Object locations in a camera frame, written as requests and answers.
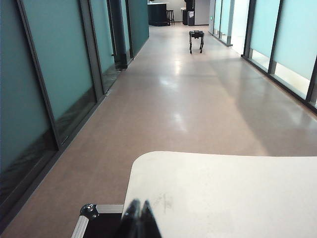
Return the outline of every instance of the brown floor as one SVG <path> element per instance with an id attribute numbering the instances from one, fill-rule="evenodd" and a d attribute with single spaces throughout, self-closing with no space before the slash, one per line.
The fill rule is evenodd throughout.
<path id="1" fill-rule="evenodd" d="M 205 31 L 199 54 L 189 29 Z M 207 27 L 150 27 L 150 39 L 3 238 L 69 238 L 80 207 L 122 204 L 149 151 L 317 155 L 317 121 Z"/>

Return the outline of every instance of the stool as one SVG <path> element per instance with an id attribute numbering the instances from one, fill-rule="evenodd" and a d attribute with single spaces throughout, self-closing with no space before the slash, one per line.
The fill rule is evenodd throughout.
<path id="1" fill-rule="evenodd" d="M 203 51 L 203 46 L 204 46 L 204 32 L 203 31 L 190 31 L 189 32 L 189 50 L 190 53 L 192 53 L 192 37 L 194 37 L 194 39 L 199 39 L 199 37 L 201 37 L 201 41 L 200 41 L 200 53 L 202 53 Z"/>
<path id="2" fill-rule="evenodd" d="M 166 10 L 166 14 L 167 14 L 168 25 L 170 25 L 171 23 L 175 25 L 174 10 Z"/>

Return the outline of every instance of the teal glass panel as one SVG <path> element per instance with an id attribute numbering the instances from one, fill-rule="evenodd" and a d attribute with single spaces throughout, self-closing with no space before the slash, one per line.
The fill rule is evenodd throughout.
<path id="1" fill-rule="evenodd" d="M 148 4 L 145 0 L 128 0 L 132 50 L 135 56 L 149 38 Z"/>
<path id="2" fill-rule="evenodd" d="M 79 1 L 25 0 L 24 5 L 63 142 L 96 103 Z"/>
<path id="3" fill-rule="evenodd" d="M 0 44 L 2 204 L 56 146 L 16 1 L 1 1 Z"/>
<path id="4" fill-rule="evenodd" d="M 230 5 L 231 5 L 231 0 L 222 0 L 220 32 L 225 35 L 228 35 Z"/>
<path id="5" fill-rule="evenodd" d="M 317 53 L 316 14 L 316 0 L 283 1 L 273 58 L 309 80 Z"/>
<path id="6" fill-rule="evenodd" d="M 125 1 L 126 0 L 121 0 L 121 9 L 122 9 L 122 18 L 123 18 L 125 50 L 126 50 L 126 52 L 128 52 L 130 50 L 130 40 L 129 40 L 127 8 L 126 8 Z"/>
<path id="7" fill-rule="evenodd" d="M 250 46 L 268 58 L 271 55 L 278 7 L 279 0 L 256 1 Z"/>
<path id="8" fill-rule="evenodd" d="M 102 73 L 114 64 L 111 32 L 106 0 L 91 0 L 94 26 Z"/>
<path id="9" fill-rule="evenodd" d="M 214 9 L 214 29 L 220 31 L 221 1 L 216 0 Z"/>

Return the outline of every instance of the white table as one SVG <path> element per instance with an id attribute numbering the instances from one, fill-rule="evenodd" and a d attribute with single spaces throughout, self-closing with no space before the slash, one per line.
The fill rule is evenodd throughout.
<path id="1" fill-rule="evenodd" d="M 316 238 L 317 157 L 151 152 L 124 203 L 148 199 L 164 238 Z"/>

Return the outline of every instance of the black counter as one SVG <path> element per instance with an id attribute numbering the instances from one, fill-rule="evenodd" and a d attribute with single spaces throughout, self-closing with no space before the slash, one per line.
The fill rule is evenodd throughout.
<path id="1" fill-rule="evenodd" d="M 166 4 L 148 4 L 149 24 L 152 26 L 167 26 Z"/>

